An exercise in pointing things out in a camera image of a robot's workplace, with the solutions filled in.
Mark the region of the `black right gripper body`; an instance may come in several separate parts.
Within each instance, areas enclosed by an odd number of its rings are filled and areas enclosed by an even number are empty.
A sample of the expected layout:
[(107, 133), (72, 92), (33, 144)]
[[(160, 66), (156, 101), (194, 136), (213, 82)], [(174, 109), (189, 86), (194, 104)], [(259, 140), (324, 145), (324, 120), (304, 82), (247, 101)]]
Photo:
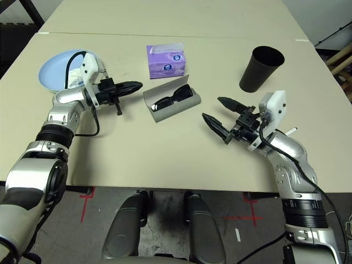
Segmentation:
[(259, 133), (257, 129), (260, 126), (259, 113), (253, 113), (255, 110), (254, 106), (244, 106), (240, 105), (233, 110), (239, 114), (239, 117), (235, 121), (235, 125), (230, 130), (230, 135), (232, 138), (240, 141), (246, 141), (248, 143), (253, 143), (257, 139)]

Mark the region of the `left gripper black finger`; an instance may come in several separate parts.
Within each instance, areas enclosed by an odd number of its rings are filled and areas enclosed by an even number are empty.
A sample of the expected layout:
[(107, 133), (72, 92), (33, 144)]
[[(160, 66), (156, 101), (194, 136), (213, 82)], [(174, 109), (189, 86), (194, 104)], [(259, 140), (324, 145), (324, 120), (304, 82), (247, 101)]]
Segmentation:
[(140, 88), (142, 88), (142, 86), (143, 84), (138, 81), (125, 81), (115, 84), (117, 90), (139, 90)]
[(127, 95), (131, 95), (135, 92), (137, 92), (139, 88), (123, 88), (123, 89), (118, 89), (117, 90), (117, 97), (123, 97)]

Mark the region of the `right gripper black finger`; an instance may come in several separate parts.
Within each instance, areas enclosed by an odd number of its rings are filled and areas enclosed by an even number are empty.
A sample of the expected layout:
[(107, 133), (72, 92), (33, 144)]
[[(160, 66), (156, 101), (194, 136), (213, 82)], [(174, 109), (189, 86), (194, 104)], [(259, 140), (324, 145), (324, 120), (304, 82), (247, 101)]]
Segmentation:
[(248, 109), (248, 106), (245, 106), (244, 104), (228, 97), (218, 97), (217, 100), (219, 100), (219, 102), (224, 105), (225, 108), (235, 113), (243, 113)]
[(230, 131), (227, 130), (220, 121), (218, 121), (216, 118), (206, 113), (203, 113), (202, 117), (205, 123), (208, 125), (208, 127), (214, 133), (216, 133), (224, 141), (225, 144), (228, 144), (232, 140)]

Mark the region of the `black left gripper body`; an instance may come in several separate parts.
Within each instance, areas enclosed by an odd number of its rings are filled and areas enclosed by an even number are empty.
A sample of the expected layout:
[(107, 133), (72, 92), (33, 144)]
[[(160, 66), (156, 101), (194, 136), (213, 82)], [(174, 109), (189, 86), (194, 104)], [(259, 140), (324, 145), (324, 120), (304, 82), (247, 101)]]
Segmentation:
[(96, 98), (99, 105), (115, 105), (117, 115), (122, 115), (122, 110), (119, 102), (119, 92), (122, 84), (115, 84), (112, 78), (102, 79), (98, 84), (98, 93)]

